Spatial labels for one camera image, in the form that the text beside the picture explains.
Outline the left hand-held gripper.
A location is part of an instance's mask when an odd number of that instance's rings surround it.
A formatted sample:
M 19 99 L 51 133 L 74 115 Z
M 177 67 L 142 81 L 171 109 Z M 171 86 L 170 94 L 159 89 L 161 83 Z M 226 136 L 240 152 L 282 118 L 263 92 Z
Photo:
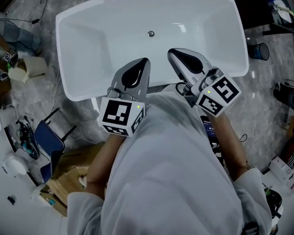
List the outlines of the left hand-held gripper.
M 101 100 L 99 124 L 110 134 L 132 137 L 146 116 L 150 61 L 139 58 L 114 75 L 108 95 Z

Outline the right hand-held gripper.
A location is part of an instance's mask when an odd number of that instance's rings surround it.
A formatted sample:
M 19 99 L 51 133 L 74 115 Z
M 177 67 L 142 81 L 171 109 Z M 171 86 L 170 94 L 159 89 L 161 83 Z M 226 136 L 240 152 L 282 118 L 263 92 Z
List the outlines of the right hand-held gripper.
M 221 69 L 204 66 L 209 62 L 198 52 L 171 48 L 167 57 L 179 79 L 184 81 L 176 85 L 176 91 L 191 107 L 198 106 L 218 117 L 242 93 L 234 80 Z

